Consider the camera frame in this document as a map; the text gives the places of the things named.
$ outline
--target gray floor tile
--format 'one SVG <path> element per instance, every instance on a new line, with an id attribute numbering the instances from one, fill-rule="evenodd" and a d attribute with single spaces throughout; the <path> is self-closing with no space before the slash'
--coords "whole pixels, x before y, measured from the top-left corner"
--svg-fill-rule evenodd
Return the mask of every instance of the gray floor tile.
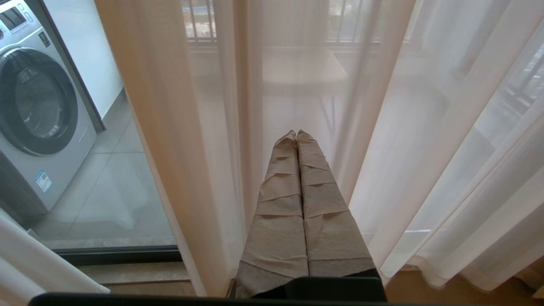
<path id="1" fill-rule="evenodd" d="M 100 132 L 91 153 L 112 153 L 132 118 L 130 105 L 124 92 L 115 100 L 104 118 L 106 130 Z"/>
<path id="2" fill-rule="evenodd" d="M 89 154 L 53 209 L 31 228 L 44 240 L 65 238 L 110 154 Z"/>
<path id="3" fill-rule="evenodd" d="M 119 139 L 119 142 L 117 143 L 114 152 L 144 152 L 144 149 L 141 146 L 140 136 L 138 135 L 138 130 L 136 129 L 136 124 L 134 123 L 134 120 L 131 120 L 128 123 L 128 126 L 123 132 L 121 139 Z"/>
<path id="4" fill-rule="evenodd" d="M 112 154 L 70 230 L 77 239 L 171 235 L 143 153 Z"/>

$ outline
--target white wall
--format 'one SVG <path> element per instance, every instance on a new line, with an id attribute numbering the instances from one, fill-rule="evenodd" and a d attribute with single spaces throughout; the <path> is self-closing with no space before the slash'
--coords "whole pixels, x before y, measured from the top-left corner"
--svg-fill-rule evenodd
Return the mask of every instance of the white wall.
<path id="1" fill-rule="evenodd" d="M 45 0 L 83 83 L 101 118 L 121 91 L 123 82 L 109 48 L 93 0 Z"/>

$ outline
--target floor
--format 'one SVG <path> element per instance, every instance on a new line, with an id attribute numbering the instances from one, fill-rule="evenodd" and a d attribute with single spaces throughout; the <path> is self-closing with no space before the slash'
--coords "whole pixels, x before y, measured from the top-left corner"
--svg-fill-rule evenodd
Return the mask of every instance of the floor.
<path id="1" fill-rule="evenodd" d="M 107 285 L 113 294 L 195 296 L 189 281 Z M 461 276 L 454 277 L 444 288 L 429 287 L 419 271 L 400 271 L 386 288 L 390 303 L 419 304 L 487 304 L 487 305 L 544 305 L 533 299 L 532 290 L 516 278 L 491 292 L 483 292 Z"/>
<path id="2" fill-rule="evenodd" d="M 124 92 L 104 124 L 59 201 L 31 228 L 51 249 L 175 244 Z"/>

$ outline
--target curtain fold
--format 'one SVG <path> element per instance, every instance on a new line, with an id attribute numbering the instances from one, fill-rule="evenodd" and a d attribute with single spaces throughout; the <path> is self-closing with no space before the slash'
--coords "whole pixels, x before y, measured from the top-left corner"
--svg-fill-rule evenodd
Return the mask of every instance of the curtain fold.
<path id="1" fill-rule="evenodd" d="M 544 255 L 544 2 L 98 3 L 199 294 L 234 277 L 297 129 L 385 282 L 413 264 L 492 290 Z"/>
<path id="2" fill-rule="evenodd" d="M 24 306 L 45 292 L 109 293 L 5 215 L 0 215 L 0 241 L 0 302 Z"/>

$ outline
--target front-loading washing machine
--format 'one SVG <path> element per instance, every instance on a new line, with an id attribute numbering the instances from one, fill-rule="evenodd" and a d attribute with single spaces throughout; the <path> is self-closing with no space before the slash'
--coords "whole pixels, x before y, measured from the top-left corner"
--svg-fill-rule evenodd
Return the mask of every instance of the front-loading washing machine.
<path id="1" fill-rule="evenodd" d="M 0 5 L 0 199 L 16 219 L 47 213 L 96 139 L 48 33 L 23 0 Z"/>

